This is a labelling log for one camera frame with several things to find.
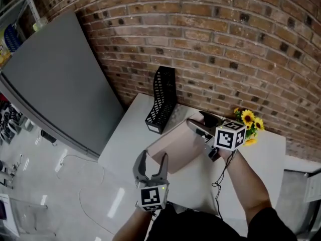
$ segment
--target black object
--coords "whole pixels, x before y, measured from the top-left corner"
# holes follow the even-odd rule
[[[41,136],[44,138],[44,139],[47,139],[50,143],[54,143],[55,141],[57,141],[56,138],[54,138],[52,135],[48,134],[47,132],[45,132],[44,130],[41,130],[40,132]]]
[[[155,101],[145,122],[150,131],[161,134],[177,103],[175,69],[159,67],[153,88]]]
[[[5,204],[0,200],[0,219],[7,219]]]

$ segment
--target gray panel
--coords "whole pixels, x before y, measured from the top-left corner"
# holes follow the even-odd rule
[[[27,39],[3,74],[50,124],[98,154],[123,113],[74,12]]]

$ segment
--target black cable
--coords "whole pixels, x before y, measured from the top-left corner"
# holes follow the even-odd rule
[[[223,218],[222,218],[221,213],[220,213],[220,205],[219,205],[219,200],[218,200],[218,199],[219,199],[220,192],[221,192],[221,189],[222,189],[221,183],[222,183],[222,181],[223,181],[223,179],[224,179],[225,170],[226,170],[226,168],[229,166],[230,162],[233,160],[233,156],[234,156],[234,154],[236,153],[236,151],[237,151],[237,150],[234,150],[234,151],[231,153],[231,155],[227,158],[227,160],[226,160],[226,165],[225,165],[225,167],[224,167],[224,170],[223,170],[221,176],[218,178],[217,181],[215,181],[215,182],[212,183],[212,187],[217,187],[217,188],[219,189],[218,192],[217,192],[217,194],[216,194],[216,196],[215,196],[215,201],[216,201],[216,204],[217,204],[217,212],[218,212],[221,220],[223,220]]]

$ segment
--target yellow flower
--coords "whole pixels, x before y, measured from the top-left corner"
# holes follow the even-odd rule
[[[251,126],[254,121],[254,118],[255,118],[255,116],[254,116],[253,112],[251,112],[250,110],[244,110],[242,112],[242,120],[245,125]]]
[[[256,129],[258,130],[264,130],[264,126],[263,126],[263,120],[260,118],[255,118],[254,120],[254,126]]]
[[[252,145],[252,144],[255,144],[257,142],[257,140],[256,139],[248,139],[248,140],[246,140],[245,141],[245,146],[250,146],[250,145]]]

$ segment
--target human arm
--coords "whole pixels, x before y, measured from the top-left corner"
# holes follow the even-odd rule
[[[227,163],[231,152],[220,149],[219,155]],[[237,198],[245,211],[247,224],[249,224],[259,211],[271,207],[267,189],[238,150],[229,163],[227,171],[232,180]]]
[[[151,212],[137,207],[125,225],[115,234],[113,241],[144,241],[151,217]]]

